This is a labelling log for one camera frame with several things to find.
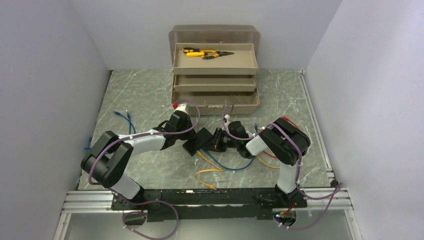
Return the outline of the black network switch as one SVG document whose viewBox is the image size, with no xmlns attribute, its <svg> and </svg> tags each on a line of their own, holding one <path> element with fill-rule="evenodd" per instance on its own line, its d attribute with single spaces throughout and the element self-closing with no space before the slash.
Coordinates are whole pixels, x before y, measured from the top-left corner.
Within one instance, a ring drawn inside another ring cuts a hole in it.
<svg viewBox="0 0 424 240">
<path fill-rule="evenodd" d="M 197 151 L 206 146 L 212 137 L 213 135 L 203 127 L 195 134 L 195 138 L 186 141 L 182 148 L 192 157 Z"/>
</svg>

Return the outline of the blue ethernet cable long loop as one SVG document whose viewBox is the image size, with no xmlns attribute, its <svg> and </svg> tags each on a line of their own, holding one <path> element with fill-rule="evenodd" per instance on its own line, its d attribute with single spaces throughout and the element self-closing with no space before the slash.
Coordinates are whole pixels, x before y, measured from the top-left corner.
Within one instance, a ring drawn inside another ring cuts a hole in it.
<svg viewBox="0 0 424 240">
<path fill-rule="evenodd" d="M 220 128 L 233 139 L 233 148 L 228 148 L 225 152 L 214 152 L 209 151 L 208 143 L 206 146 L 201 148 L 201 150 L 206 154 L 206 156 L 211 158 L 214 164 L 224 170 L 240 172 L 248 169 L 255 161 L 255 157 L 247 150 L 246 147 L 248 143 L 247 139 L 252 135 L 248 133 L 239 121 L 229 124 L 227 126 L 227 130 L 222 127 Z M 236 160 L 241 160 L 241 162 L 230 160 L 229 157 L 226 160 L 218 158 L 217 154 L 224 154 L 227 152 L 233 152 L 232 156 L 235 157 Z"/>
</svg>

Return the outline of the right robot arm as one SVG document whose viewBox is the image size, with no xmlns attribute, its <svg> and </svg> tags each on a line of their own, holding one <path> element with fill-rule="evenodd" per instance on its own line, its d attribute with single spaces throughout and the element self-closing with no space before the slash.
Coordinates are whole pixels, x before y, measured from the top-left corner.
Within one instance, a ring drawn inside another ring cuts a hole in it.
<svg viewBox="0 0 424 240">
<path fill-rule="evenodd" d="M 245 159 L 258 159 L 259 154 L 270 151 L 279 160 L 276 203 L 282 208 L 289 207 L 295 201 L 299 161 L 311 145 L 309 137 L 284 117 L 256 133 L 247 131 L 240 121 L 229 121 L 227 116 L 223 122 L 223 128 L 216 129 L 202 150 L 222 153 L 233 148 Z"/>
</svg>

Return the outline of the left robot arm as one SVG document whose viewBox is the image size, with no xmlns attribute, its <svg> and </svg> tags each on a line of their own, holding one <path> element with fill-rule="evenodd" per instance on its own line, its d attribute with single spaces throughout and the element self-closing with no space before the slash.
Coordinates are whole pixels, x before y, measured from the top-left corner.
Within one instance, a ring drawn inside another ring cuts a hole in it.
<svg viewBox="0 0 424 240">
<path fill-rule="evenodd" d="M 139 209 L 145 198 L 145 189 L 125 174 L 132 156 L 150 151 L 165 150 L 176 141 L 195 137 L 190 116 L 184 110 L 175 110 L 170 119 L 153 129 L 131 135 L 118 135 L 113 131 L 103 133 L 81 161 L 81 168 L 102 187 L 124 197 L 131 210 Z"/>
</svg>

